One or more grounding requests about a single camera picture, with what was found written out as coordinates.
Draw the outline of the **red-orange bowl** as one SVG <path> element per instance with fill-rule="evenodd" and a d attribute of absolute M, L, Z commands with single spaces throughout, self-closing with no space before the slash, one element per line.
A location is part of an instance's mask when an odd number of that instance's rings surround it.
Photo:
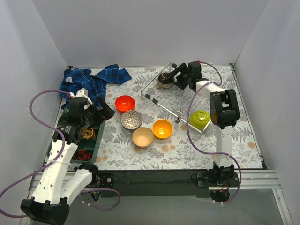
<path fill-rule="evenodd" d="M 124 113 L 135 108 L 135 100 L 129 95 L 121 95 L 115 100 L 115 106 L 120 113 Z"/>

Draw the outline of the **white patterned bowl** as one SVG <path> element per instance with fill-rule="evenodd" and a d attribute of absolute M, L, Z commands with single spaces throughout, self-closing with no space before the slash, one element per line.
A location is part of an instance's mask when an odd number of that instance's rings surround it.
<path fill-rule="evenodd" d="M 129 110 L 122 114 L 121 116 L 121 124 L 126 130 L 136 130 L 143 123 L 142 114 L 136 110 Z"/>

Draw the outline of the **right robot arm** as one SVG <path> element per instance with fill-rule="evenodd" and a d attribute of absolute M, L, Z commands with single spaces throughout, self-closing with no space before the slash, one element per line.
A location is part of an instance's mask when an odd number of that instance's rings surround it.
<path fill-rule="evenodd" d="M 195 94 L 201 94 L 210 102 L 210 119 L 216 131 L 216 151 L 213 169 L 209 170 L 207 180 L 223 186 L 234 178 L 237 165 L 232 156 L 233 130 L 240 118 L 236 92 L 222 89 L 222 83 L 209 81 L 202 77 L 203 62 L 193 61 L 179 66 L 173 64 L 171 72 L 162 72 L 157 79 L 161 87 L 174 84 L 184 90 L 189 87 Z"/>

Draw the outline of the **lime green bowl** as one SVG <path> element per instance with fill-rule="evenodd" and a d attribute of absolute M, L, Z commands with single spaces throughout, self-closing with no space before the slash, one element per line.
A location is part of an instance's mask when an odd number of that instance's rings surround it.
<path fill-rule="evenodd" d="M 189 122 L 192 126 L 202 131 L 210 123 L 210 115 L 207 111 L 198 110 L 191 115 Z"/>

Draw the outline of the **beige bowl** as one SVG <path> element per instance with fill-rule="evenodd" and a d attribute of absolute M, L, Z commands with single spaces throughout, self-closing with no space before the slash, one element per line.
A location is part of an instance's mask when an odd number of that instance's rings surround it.
<path fill-rule="evenodd" d="M 133 143 L 139 148 L 146 148 L 154 141 L 154 134 L 152 130 L 147 127 L 140 127 L 132 134 Z"/>

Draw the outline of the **yellow-orange bowl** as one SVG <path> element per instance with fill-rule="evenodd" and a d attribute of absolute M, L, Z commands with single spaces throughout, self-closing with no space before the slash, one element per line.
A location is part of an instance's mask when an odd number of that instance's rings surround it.
<path fill-rule="evenodd" d="M 156 138 L 166 139 L 173 134 L 173 125 L 168 120 L 159 119 L 153 123 L 152 132 Z"/>

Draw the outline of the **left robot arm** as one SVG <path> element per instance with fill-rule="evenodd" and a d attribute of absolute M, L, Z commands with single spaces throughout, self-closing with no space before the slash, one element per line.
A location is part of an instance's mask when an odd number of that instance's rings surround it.
<path fill-rule="evenodd" d="M 58 120 L 49 153 L 49 167 L 30 199 L 24 199 L 21 210 L 32 220 L 62 225 L 65 223 L 70 205 L 85 187 L 98 187 L 101 181 L 98 167 L 81 164 L 75 175 L 63 184 L 70 161 L 77 151 L 87 129 L 98 127 L 115 114 L 102 97 L 98 97 L 101 107 L 91 104 L 86 97 L 70 100 L 67 112 Z"/>

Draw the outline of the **black bowl with gold rim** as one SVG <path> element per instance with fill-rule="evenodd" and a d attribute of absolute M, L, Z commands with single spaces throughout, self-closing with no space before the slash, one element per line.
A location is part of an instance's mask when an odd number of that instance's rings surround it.
<path fill-rule="evenodd" d="M 168 89 L 175 84 L 174 77 L 170 76 L 168 73 L 161 73 L 157 78 L 157 85 L 160 88 Z"/>

